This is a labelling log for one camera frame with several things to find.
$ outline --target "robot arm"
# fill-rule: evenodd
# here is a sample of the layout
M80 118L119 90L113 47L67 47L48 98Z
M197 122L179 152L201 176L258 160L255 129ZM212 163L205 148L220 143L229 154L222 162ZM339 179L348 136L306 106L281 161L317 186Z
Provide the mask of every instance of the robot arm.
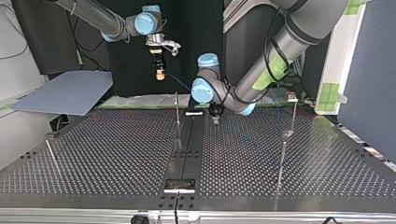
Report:
M347 0L271 1L286 9L289 15L285 26L267 46L268 53L263 53L240 82L231 88L220 80L217 56L211 53L202 55L198 59L200 69L191 90L195 101L202 104L215 102L235 113L249 115L255 107L253 102L275 82L273 77L281 79L285 75L285 61L292 63L306 48L325 38L347 6Z
M122 18L96 0L46 0L55 3L98 29L107 42L130 41L131 36L145 35L146 45L153 56L157 79L164 80L166 66L163 50L167 49L177 56L181 46L172 40L165 40L165 23L159 6L144 6L138 15Z

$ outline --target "vertical metal post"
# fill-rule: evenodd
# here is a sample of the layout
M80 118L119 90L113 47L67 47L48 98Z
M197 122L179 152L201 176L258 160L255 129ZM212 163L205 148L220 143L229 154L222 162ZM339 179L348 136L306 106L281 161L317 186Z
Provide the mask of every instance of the vertical metal post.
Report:
M283 164L285 162L286 156L286 141L282 142L282 147L280 149L280 163L279 163L279 171L277 174L277 187L279 188L282 184L282 173L283 173Z
M50 140L46 139L46 144L49 149L50 156L52 157L53 160L56 160L55 154L53 154L52 151L52 146L50 145Z

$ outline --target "metal rod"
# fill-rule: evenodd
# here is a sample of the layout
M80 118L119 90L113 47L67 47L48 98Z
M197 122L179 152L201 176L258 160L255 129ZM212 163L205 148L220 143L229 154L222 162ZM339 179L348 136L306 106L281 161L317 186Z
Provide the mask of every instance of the metal rod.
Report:
M279 172L277 174L277 187L279 188L282 184L282 173L283 173L283 165L285 162L286 156L286 141L282 142L282 148L280 152L280 164L279 164Z
M120 32L121 24L117 15L96 0L59 0L56 4L69 12L73 12L74 15L105 35L114 35Z
M294 110L293 110L293 120L291 121L291 132L294 132L294 121L296 120L296 112L297 112L297 103L294 102Z
M180 115L178 113L178 95L177 92L175 92L175 106L176 106L176 115L177 115L177 126L180 126Z
M46 144L49 149L50 156L52 157L53 160L56 160L55 154L53 154L52 151L52 146L50 145L50 140L46 139Z

